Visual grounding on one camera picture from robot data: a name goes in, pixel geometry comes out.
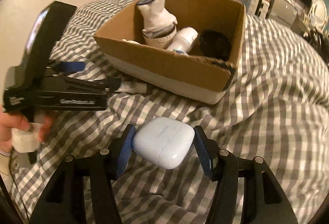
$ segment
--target black round object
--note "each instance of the black round object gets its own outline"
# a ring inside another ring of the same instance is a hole
[[[231,48],[230,41],[220,32],[205,30],[200,35],[200,49],[206,57],[228,61]]]

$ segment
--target checkered bedsheet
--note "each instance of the checkered bedsheet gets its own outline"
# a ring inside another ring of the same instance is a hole
[[[75,78],[127,76],[111,67],[93,34],[133,0],[98,0],[80,7],[52,52],[62,61],[85,61]],[[31,214],[52,173],[68,154],[90,156],[121,136],[127,124],[138,129],[165,116],[201,125],[209,138],[238,157],[263,156],[289,198],[299,223],[307,223],[329,191],[329,73],[316,51],[290,29],[272,20],[246,17],[240,66],[215,105],[154,88],[150,95],[113,94],[100,112],[59,112],[51,138],[31,170],[14,168],[18,190],[11,194]],[[235,223],[241,218],[240,182]],[[203,223],[215,190],[195,150],[173,170],[132,154],[126,173],[113,184],[123,223]],[[93,222],[90,182],[85,179],[86,212]]]

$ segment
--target bed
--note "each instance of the bed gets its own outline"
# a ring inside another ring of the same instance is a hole
[[[80,7],[51,58],[84,61],[73,75],[85,80],[127,75],[113,69],[93,34],[133,0],[98,0]],[[240,65],[215,105],[153,87],[149,95],[113,94],[106,111],[58,112],[50,139],[32,169],[14,167],[18,189],[10,192],[29,214],[64,156],[90,156],[121,136],[127,124],[140,129],[165,116],[201,125],[208,138],[237,157],[264,157],[277,177],[300,224],[308,223],[329,192],[329,72],[317,52],[273,20],[246,16]],[[113,183],[123,223],[203,223],[216,187],[203,174],[195,149],[173,170],[156,167],[133,154],[126,173]],[[236,217],[243,201],[239,182]],[[85,205],[93,223],[90,181]]]

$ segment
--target hanging cord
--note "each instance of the hanging cord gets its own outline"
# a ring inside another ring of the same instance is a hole
[[[27,209],[26,209],[26,206],[25,206],[25,204],[23,202],[23,198],[22,198],[22,196],[19,193],[19,188],[18,188],[18,185],[16,183],[14,174],[12,173],[12,165],[13,165],[13,162],[14,162],[13,154],[14,154],[14,149],[12,149],[11,152],[10,152],[9,165],[8,165],[9,173],[10,173],[10,176],[11,176],[11,178],[13,180],[13,183],[14,183],[16,189],[17,189],[17,193],[19,194],[19,199],[20,199],[20,201],[21,201],[21,203],[22,203],[22,205],[24,207],[24,211],[25,211],[25,214],[26,214],[27,221],[29,222],[29,220],[30,220],[29,214],[28,214]]]

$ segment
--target gingham fabric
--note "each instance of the gingham fabric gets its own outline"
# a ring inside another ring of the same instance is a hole
[[[79,8],[51,57],[84,61],[85,71],[75,78],[123,76],[111,68],[93,34],[131,1],[98,0]],[[298,222],[307,223],[329,191],[328,83],[326,65],[301,37],[275,21],[246,16],[239,68],[217,104],[201,104],[154,87],[147,96],[113,94],[106,111],[59,112],[37,164],[31,170],[15,167],[18,191],[31,214],[63,157],[90,156],[121,136],[127,124],[139,129],[154,117],[165,116],[201,125],[209,138],[235,156],[263,156]],[[235,223],[241,218],[243,181],[239,184]],[[173,170],[133,153],[113,190],[123,223],[185,224],[205,222],[215,186],[204,176],[193,149]],[[11,194],[23,211],[18,191],[13,187]],[[92,223],[88,179],[85,199]]]

